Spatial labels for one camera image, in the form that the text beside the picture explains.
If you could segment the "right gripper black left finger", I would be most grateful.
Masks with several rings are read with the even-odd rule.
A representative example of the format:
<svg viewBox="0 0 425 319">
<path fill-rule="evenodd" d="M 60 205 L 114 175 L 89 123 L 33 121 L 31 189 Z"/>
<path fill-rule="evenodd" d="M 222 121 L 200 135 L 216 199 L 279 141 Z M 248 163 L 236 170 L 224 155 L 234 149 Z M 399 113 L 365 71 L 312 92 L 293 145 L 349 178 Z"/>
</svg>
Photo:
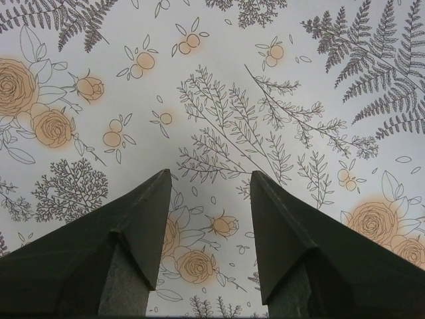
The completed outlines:
<svg viewBox="0 0 425 319">
<path fill-rule="evenodd" d="M 144 318 L 171 196 L 164 169 L 1 259 L 2 318 Z"/>
</svg>

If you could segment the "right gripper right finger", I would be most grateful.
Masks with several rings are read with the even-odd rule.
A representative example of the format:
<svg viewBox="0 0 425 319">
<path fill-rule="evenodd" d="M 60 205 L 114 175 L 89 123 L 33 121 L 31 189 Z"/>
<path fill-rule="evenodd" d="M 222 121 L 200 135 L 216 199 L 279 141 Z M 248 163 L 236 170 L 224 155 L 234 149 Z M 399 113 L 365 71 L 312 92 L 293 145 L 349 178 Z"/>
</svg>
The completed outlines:
<svg viewBox="0 0 425 319">
<path fill-rule="evenodd" d="M 253 171 L 260 292 L 271 318 L 423 318 L 424 271 Z"/>
</svg>

